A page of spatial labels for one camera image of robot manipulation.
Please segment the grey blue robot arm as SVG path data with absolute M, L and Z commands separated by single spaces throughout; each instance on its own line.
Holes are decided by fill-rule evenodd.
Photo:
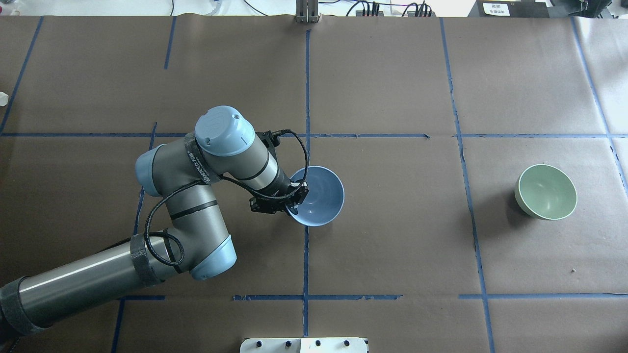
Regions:
M 254 212 L 295 210 L 307 177 L 292 181 L 275 148 L 291 129 L 258 133 L 237 109 L 213 107 L 191 133 L 139 156 L 135 176 L 159 198 L 143 231 L 89 257 L 1 289 L 1 342 L 33 335 L 59 320 L 181 273 L 195 280 L 231 268 L 237 255 L 213 184 L 228 181 L 251 194 Z

